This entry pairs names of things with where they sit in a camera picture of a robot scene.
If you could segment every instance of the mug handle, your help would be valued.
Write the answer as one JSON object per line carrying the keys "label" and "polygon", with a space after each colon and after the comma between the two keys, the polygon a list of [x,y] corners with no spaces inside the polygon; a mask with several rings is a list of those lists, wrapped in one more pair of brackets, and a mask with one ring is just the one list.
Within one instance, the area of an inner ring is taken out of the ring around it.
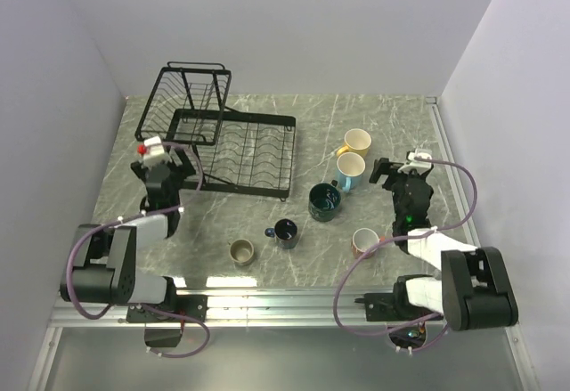
{"label": "mug handle", "polygon": [[347,152],[348,152],[348,146],[345,145],[337,151],[337,156],[339,157],[343,153],[347,153]]}
{"label": "mug handle", "polygon": [[352,182],[352,179],[350,177],[346,178],[346,182],[345,182],[345,186],[342,188],[342,190],[344,192],[348,192],[350,191],[350,183]]}

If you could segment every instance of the white clamp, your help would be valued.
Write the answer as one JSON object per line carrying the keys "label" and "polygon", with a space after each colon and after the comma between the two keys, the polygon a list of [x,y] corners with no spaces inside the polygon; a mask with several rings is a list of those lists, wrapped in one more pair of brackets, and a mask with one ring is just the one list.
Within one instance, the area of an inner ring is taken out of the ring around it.
{"label": "white clamp", "polygon": [[431,163],[417,161],[416,158],[431,159],[431,151],[417,148],[414,152],[408,153],[408,158],[405,164],[398,168],[398,173],[410,173],[412,170],[416,170],[420,175],[423,175],[432,167]]}

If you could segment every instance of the glass panel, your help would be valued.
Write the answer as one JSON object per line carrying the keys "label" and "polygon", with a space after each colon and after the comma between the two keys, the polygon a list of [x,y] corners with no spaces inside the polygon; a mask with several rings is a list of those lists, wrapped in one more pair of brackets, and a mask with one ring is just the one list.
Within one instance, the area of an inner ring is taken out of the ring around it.
{"label": "glass panel", "polygon": [[[201,339],[198,333],[184,340]],[[500,329],[450,333],[412,357],[395,354],[386,338],[329,328],[213,330],[212,342],[177,361],[146,354],[141,329],[65,329],[47,389],[522,389]]]}

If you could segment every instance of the mug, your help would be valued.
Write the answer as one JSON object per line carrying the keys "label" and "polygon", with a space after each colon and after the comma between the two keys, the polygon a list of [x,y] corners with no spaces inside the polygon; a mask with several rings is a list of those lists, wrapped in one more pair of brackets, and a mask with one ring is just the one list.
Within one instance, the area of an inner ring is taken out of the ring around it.
{"label": "mug", "polygon": [[337,181],[319,183],[309,192],[309,213],[318,222],[328,222],[340,210],[340,192]]}
{"label": "mug", "polygon": [[340,189],[348,192],[360,183],[366,164],[364,158],[354,152],[347,152],[337,159],[337,181]]}
{"label": "mug", "polygon": [[275,238],[277,246],[287,250],[299,242],[297,225],[289,219],[281,219],[273,228],[265,229],[265,236]]}
{"label": "mug", "polygon": [[236,240],[230,246],[230,257],[239,266],[247,266],[253,262],[256,251],[249,240]]}
{"label": "mug", "polygon": [[337,156],[339,157],[346,152],[354,152],[364,158],[368,149],[371,148],[371,144],[372,137],[370,134],[360,128],[353,128],[346,132],[345,145],[337,151]]}
{"label": "mug", "polygon": [[[384,240],[379,238],[379,236],[369,228],[360,228],[355,233],[353,233],[353,239],[351,241],[351,250],[353,251],[354,258],[358,258],[364,254],[366,250],[372,247],[377,242]],[[374,256],[376,251],[372,251],[364,258],[369,259]]]}

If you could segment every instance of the white wall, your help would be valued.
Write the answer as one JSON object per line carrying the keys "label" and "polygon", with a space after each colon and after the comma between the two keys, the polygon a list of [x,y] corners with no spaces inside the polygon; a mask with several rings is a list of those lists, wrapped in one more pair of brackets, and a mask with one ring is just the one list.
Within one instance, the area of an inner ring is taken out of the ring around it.
{"label": "white wall", "polygon": [[442,97],[476,225],[506,258],[543,389],[568,389],[570,0],[493,0]]}
{"label": "white wall", "polygon": [[69,0],[0,0],[0,378],[24,389],[124,98]]}
{"label": "white wall", "polygon": [[124,94],[168,60],[235,93],[440,94],[490,0],[72,0]]}

